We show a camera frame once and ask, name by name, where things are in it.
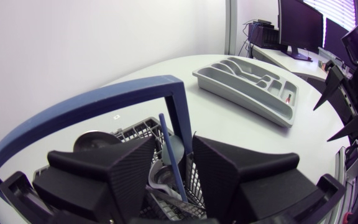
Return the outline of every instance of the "computer monitor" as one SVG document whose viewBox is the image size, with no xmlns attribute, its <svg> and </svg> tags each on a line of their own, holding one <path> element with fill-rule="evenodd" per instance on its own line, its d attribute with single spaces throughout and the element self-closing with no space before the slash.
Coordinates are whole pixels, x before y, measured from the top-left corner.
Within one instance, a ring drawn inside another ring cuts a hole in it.
<svg viewBox="0 0 358 224">
<path fill-rule="evenodd" d="M 318 53 L 323 46 L 323 15 L 300 0 L 278 0 L 280 44 L 291 46 L 287 55 L 297 60 L 311 61 L 299 54 L 298 48 Z"/>
<path fill-rule="evenodd" d="M 324 43 L 324 49 L 333 53 L 340 58 L 345 65 L 351 68 L 353 71 L 356 66 L 352 63 L 349 54 L 347 54 L 345 46 L 342 43 L 342 37 L 344 37 L 349 31 L 336 22 L 327 18 L 326 20 L 326 41 Z"/>
</svg>

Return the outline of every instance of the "wire basket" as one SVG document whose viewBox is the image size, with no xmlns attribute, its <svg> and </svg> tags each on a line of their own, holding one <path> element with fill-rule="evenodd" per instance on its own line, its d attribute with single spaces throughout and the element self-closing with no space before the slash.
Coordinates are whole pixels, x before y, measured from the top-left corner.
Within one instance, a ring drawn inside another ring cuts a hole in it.
<svg viewBox="0 0 358 224">
<path fill-rule="evenodd" d="M 162 146 L 165 141 L 163 138 L 160 122 L 157 119 L 150 117 L 126 129 L 118 129 L 115 133 L 112 134 L 122 142 L 154 136 L 155 150 L 152 163 L 157 161 L 157 159 L 161 159 Z M 198 172 L 192 154 L 186 156 L 186 178 L 184 187 L 189 203 L 205 208 L 200 180 L 198 178 Z M 206 217 L 204 210 L 195 210 L 195 213 L 197 216 L 183 212 L 176 206 L 171 205 L 166 201 L 159 199 L 155 195 L 147 192 L 139 216 L 142 218 L 161 220 L 186 220 Z"/>
</svg>

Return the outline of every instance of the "utensil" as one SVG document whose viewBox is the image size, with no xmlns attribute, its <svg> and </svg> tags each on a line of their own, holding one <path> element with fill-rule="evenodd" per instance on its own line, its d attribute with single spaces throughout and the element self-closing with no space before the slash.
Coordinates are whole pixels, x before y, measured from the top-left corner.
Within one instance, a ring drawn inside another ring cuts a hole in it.
<svg viewBox="0 0 358 224">
<path fill-rule="evenodd" d="M 175 157 L 175 160 L 176 160 L 177 164 L 179 164 L 179 162 L 181 161 L 181 159 L 183 158 L 183 155 L 185 153 L 185 147 L 184 147 L 181 139 L 179 138 L 179 136 L 170 136 L 169 140 L 171 140 L 171 145 L 172 145 L 173 155 Z M 171 165 L 171 159 L 169 158 L 167 143 L 165 143 L 162 146 L 162 155 L 161 156 L 162 156 L 162 162 L 165 165 Z"/>
<path fill-rule="evenodd" d="M 150 186 L 146 185 L 146 190 L 155 196 L 159 197 L 160 199 L 170 203 L 171 205 L 176 206 L 180 210 L 189 213 L 190 215 L 196 216 L 198 218 L 201 218 L 201 214 L 205 212 L 205 209 L 203 207 L 193 205 L 187 202 L 182 202 L 181 200 L 178 200 L 176 198 L 170 197 L 158 190 L 155 190 L 151 188 Z"/>
<path fill-rule="evenodd" d="M 73 151 L 90 151 L 117 143 L 121 143 L 121 141 L 112 134 L 102 131 L 88 131 L 77 138 Z"/>
<path fill-rule="evenodd" d="M 169 158 L 170 158 L 171 164 L 172 164 L 173 174 L 175 174 L 175 181 L 177 183 L 181 199 L 184 202 L 187 202 L 185 188 L 183 187 L 183 182 L 181 181 L 181 177 L 180 177 L 180 173 L 179 173 L 179 167 L 178 167 L 178 164 L 177 164 L 177 162 L 175 160 L 175 155 L 173 154 L 172 145 L 171 145 L 171 141 L 170 141 L 169 134 L 168 134 L 167 124 L 165 123 L 164 114 L 160 113 L 158 116 L 160 118 L 162 133 L 163 133 L 163 136 L 164 136 L 165 144 L 167 145 Z"/>
<path fill-rule="evenodd" d="M 169 195 L 171 197 L 181 200 L 180 194 L 178 194 L 176 191 L 174 191 L 167 184 L 164 183 L 163 178 L 168 179 L 167 175 L 169 175 L 169 174 L 167 173 L 167 169 L 162 170 L 163 168 L 165 168 L 165 167 L 162 166 L 161 159 L 155 161 L 152 164 L 152 167 L 149 172 L 149 185 L 154 189 L 164 191 L 165 193 L 167 193 L 167 195 Z"/>
</svg>

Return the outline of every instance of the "monitor stand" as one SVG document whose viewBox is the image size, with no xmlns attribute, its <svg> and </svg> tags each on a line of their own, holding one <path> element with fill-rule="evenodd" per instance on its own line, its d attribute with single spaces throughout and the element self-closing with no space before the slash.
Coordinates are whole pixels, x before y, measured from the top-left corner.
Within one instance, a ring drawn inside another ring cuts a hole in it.
<svg viewBox="0 0 358 224">
<path fill-rule="evenodd" d="M 307 56 L 300 54 L 298 52 L 298 48 L 297 47 L 292 47 L 291 46 L 291 52 L 287 51 L 287 50 L 283 50 L 282 52 L 285 53 L 286 55 L 290 56 L 291 58 L 297 59 L 297 60 L 305 60 L 308 62 L 312 62 L 312 59 L 309 59 Z"/>
</svg>

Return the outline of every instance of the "table surface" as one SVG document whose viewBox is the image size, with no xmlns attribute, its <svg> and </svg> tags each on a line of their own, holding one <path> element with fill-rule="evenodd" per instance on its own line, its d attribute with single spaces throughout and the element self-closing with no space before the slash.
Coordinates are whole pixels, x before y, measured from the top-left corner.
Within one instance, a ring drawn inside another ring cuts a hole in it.
<svg viewBox="0 0 358 224">
<path fill-rule="evenodd" d="M 230 101 L 200 89 L 192 71 L 227 55 L 194 55 L 157 63 L 110 84 L 156 75 L 174 75 L 183 80 L 190 112 L 191 130 L 197 135 L 258 152 L 273 154 L 295 152 L 300 156 L 298 169 L 317 183 L 323 174 L 334 175 L 335 154 L 341 146 L 348 146 L 347 138 L 326 142 L 342 127 L 341 120 L 329 103 L 316 111 L 313 107 L 320 98 L 313 87 L 301 78 L 283 70 L 282 76 L 298 86 L 299 100 L 292 128 L 282 128 L 271 121 Z M 254 59 L 256 65 L 266 69 L 281 69 Z M 164 113 L 168 128 L 168 110 L 163 98 L 122 108 L 91 118 L 57 131 L 21 150 L 0 168 L 5 180 L 21 170 L 32 181 L 33 173 L 48 164 L 47 153 L 52 150 L 72 151 L 77 137 L 89 130 L 113 132 L 126 128 L 148 117 L 158 118 Z"/>
<path fill-rule="evenodd" d="M 279 50 L 262 49 L 256 45 L 254 45 L 253 48 L 255 51 L 258 51 L 258 53 L 267 57 L 281 68 L 284 68 L 295 75 L 306 78 L 314 78 L 320 81 L 325 81 L 327 78 L 327 73 L 318 67 L 318 60 L 326 62 L 327 59 L 318 54 L 298 49 L 299 53 L 309 56 L 313 60 L 312 62 L 306 62 L 302 60 L 295 60 Z"/>
</svg>

